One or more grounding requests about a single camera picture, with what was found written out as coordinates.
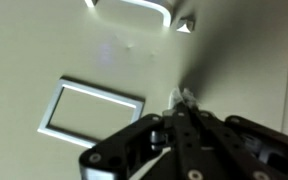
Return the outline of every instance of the bolt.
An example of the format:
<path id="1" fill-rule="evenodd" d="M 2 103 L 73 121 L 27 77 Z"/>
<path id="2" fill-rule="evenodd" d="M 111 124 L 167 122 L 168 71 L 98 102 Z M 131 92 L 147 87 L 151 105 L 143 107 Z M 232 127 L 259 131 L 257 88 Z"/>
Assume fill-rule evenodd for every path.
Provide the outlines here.
<path id="1" fill-rule="evenodd" d="M 101 159 L 102 159 L 102 156 L 100 154 L 94 153 L 90 156 L 89 160 L 91 163 L 97 163 L 97 162 L 101 161 Z"/>
<path id="2" fill-rule="evenodd" d="M 160 120 L 160 118 L 155 116 L 155 117 L 153 117 L 153 120 L 158 121 L 158 120 Z"/>
<path id="3" fill-rule="evenodd" d="M 235 118 L 235 117 L 234 117 L 234 118 L 232 118 L 232 119 L 231 119 L 231 121 L 232 121 L 232 122 L 234 122 L 234 123 L 240 123 L 240 120 L 239 120 L 239 119 L 237 119 L 237 118 Z"/>
<path id="4" fill-rule="evenodd" d="M 210 115 L 209 115 L 208 113 L 203 112 L 203 113 L 201 113 L 201 116 L 203 116 L 203 117 L 209 117 Z"/>
<path id="5" fill-rule="evenodd" d="M 195 169 L 192 169 L 188 172 L 189 180 L 203 180 L 203 174 Z"/>
<path id="6" fill-rule="evenodd" d="M 256 180 L 270 180 L 270 177 L 262 171 L 255 171 L 253 176 Z"/>

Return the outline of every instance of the metal bracket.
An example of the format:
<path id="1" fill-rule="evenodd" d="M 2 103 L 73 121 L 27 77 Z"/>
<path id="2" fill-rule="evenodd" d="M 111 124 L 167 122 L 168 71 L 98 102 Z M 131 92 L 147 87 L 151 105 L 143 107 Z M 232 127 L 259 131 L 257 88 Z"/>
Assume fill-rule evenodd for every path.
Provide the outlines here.
<path id="1" fill-rule="evenodd" d="M 88 7 L 95 6 L 96 0 L 85 0 Z M 170 27 L 173 14 L 173 6 L 167 0 L 120 0 L 123 2 L 135 4 L 138 6 L 146 7 L 156 10 L 163 15 L 163 26 Z"/>
<path id="2" fill-rule="evenodd" d="M 177 31 L 191 33 L 194 31 L 195 22 L 186 18 L 180 19 L 177 24 Z"/>
<path id="3" fill-rule="evenodd" d="M 53 97 L 47 107 L 47 110 L 44 114 L 44 117 L 37 131 L 87 148 L 93 147 L 97 142 L 76 135 L 75 133 L 66 132 L 54 126 L 50 126 L 52 116 L 55 112 L 56 106 L 61 98 L 64 88 L 85 93 L 91 96 L 95 96 L 101 99 L 105 99 L 114 103 L 118 103 L 133 108 L 134 112 L 131 119 L 131 123 L 137 121 L 140 118 L 143 110 L 144 102 L 142 101 L 130 99 L 128 97 L 113 94 L 111 92 L 107 92 L 101 89 L 86 86 L 69 80 L 60 79 L 57 83 L 57 87 L 55 89 Z"/>

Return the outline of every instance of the screw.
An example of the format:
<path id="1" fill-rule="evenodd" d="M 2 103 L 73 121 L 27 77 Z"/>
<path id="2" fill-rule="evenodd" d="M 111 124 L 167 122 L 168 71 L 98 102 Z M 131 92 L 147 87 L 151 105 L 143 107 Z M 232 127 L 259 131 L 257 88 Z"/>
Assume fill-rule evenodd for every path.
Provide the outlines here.
<path id="1" fill-rule="evenodd" d="M 158 121 L 158 120 L 160 120 L 160 118 L 159 117 L 153 117 L 153 120 Z"/>
<path id="2" fill-rule="evenodd" d="M 201 113 L 201 116 L 203 116 L 203 117 L 209 117 L 210 115 L 208 114 L 208 113 Z"/>
<path id="3" fill-rule="evenodd" d="M 94 154 L 92 154 L 92 155 L 90 156 L 90 159 L 89 159 L 89 160 L 90 160 L 92 163 L 97 163 L 97 162 L 101 161 L 101 159 L 102 159 L 102 156 L 101 156 L 100 154 L 94 153 Z"/>
<path id="4" fill-rule="evenodd" d="M 270 177 L 262 171 L 255 171 L 253 176 L 256 180 L 270 180 Z"/>
<path id="5" fill-rule="evenodd" d="M 189 180 L 203 180 L 203 174 L 195 169 L 192 169 L 188 172 Z"/>
<path id="6" fill-rule="evenodd" d="M 237 118 L 232 118 L 231 121 L 234 122 L 234 123 L 239 123 L 240 122 L 240 120 L 237 119 Z"/>

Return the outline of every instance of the rectangular frame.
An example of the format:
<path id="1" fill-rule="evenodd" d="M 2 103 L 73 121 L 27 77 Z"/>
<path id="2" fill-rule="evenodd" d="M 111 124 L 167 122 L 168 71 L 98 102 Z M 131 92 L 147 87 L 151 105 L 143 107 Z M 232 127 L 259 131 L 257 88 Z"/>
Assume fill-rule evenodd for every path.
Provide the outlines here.
<path id="1" fill-rule="evenodd" d="M 95 96 L 101 99 L 105 99 L 114 103 L 118 103 L 124 106 L 134 108 L 131 123 L 137 121 L 140 118 L 142 110 L 143 110 L 143 106 L 144 106 L 143 101 L 134 100 L 125 96 L 121 96 L 121 95 L 114 94 L 108 91 L 104 91 L 98 88 L 76 83 L 70 80 L 60 79 L 57 83 L 55 92 L 51 98 L 51 101 L 47 107 L 47 110 L 43 116 L 43 119 L 37 131 L 40 133 L 64 140 L 64 141 L 68 141 L 68 142 L 71 142 L 80 146 L 87 147 L 87 148 L 93 147 L 96 144 L 96 142 L 90 139 L 87 139 L 82 135 L 81 136 L 77 135 L 77 133 L 66 132 L 60 128 L 56 128 L 56 127 L 52 128 L 50 126 L 52 116 L 56 110 L 57 104 L 61 98 L 64 88 L 71 89 L 74 91 L 78 91 L 84 94 L 88 94 L 88 95 Z"/>

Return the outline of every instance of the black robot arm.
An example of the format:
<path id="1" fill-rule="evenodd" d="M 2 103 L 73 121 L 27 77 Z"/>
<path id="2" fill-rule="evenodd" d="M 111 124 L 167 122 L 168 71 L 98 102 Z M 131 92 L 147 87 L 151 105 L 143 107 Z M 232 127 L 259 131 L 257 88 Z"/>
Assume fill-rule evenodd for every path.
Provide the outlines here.
<path id="1" fill-rule="evenodd" d="M 178 104 L 127 126 L 79 159 L 83 180 L 126 180 L 163 154 L 144 180 L 288 180 L 288 136 L 238 116 L 225 122 Z"/>

